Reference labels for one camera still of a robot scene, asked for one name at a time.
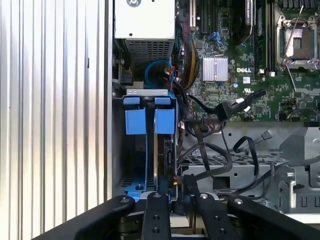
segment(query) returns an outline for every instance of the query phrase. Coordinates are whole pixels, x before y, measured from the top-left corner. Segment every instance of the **black mount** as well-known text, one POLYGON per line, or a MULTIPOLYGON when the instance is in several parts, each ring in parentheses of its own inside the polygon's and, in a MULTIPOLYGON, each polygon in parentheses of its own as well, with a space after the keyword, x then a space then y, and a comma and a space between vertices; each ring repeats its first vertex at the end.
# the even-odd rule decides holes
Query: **black mount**
POLYGON ((137 203, 116 196, 34 240, 320 239, 315 228, 246 197, 229 197, 223 204, 216 195, 199 192, 194 176, 184 176, 183 202, 188 227, 171 228, 168 196, 145 192, 137 203))

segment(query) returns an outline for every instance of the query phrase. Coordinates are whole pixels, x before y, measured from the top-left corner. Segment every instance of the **screw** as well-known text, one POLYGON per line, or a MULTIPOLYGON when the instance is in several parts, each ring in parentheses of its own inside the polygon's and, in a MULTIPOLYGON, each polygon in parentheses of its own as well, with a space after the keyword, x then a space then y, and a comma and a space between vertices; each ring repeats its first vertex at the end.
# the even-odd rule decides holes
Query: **screw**
POLYGON ((126 197, 124 197, 124 198, 121 199, 120 202, 123 203, 123 204, 125 204, 125 203, 129 202, 129 199, 126 198, 126 197))
POLYGON ((208 198, 208 195, 205 194, 205 193, 202 193, 202 194, 200 194, 200 198, 202 198, 202 199, 207 199, 207 198, 208 198))
POLYGON ((244 203, 244 201, 242 201, 242 200, 239 199, 239 198, 236 198, 236 199, 234 200, 234 202, 237 203, 237 204, 243 204, 243 203, 244 203))
POLYGON ((161 195, 160 195, 159 193, 155 193, 155 194, 153 195, 153 197, 154 197, 154 198, 161 198, 161 195))

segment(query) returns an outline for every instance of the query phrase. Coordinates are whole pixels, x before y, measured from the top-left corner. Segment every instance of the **wire bundle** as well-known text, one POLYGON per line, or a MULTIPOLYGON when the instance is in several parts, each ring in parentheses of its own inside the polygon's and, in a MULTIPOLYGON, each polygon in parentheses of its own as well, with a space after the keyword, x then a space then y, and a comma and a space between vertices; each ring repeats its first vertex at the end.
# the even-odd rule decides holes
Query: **wire bundle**
POLYGON ((192 37, 191 28, 186 22, 180 22, 182 43, 184 46, 183 72, 180 83, 187 91, 194 84, 200 68, 199 55, 192 37))

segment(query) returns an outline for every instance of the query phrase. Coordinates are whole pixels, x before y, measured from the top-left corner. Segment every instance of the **power supply vent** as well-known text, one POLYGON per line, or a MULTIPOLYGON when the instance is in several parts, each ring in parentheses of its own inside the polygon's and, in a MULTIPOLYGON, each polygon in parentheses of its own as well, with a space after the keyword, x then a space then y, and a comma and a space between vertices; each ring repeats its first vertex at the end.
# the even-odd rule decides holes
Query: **power supply vent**
MULTIPOLYGON (((131 59, 135 69, 143 68, 159 59, 170 59, 174 44, 175 42, 173 40, 126 40, 126 45, 131 53, 131 59)), ((163 70, 165 66, 165 64, 159 64, 155 68, 161 68, 161 70, 163 70)))

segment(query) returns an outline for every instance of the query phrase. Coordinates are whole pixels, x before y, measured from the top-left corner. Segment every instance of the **metal panel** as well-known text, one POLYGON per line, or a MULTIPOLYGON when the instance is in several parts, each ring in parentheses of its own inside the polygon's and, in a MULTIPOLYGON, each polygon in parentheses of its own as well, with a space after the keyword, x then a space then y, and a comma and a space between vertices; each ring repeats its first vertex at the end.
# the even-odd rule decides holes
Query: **metal panel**
POLYGON ((0 232, 102 203, 105 2, 0 0, 0 232))

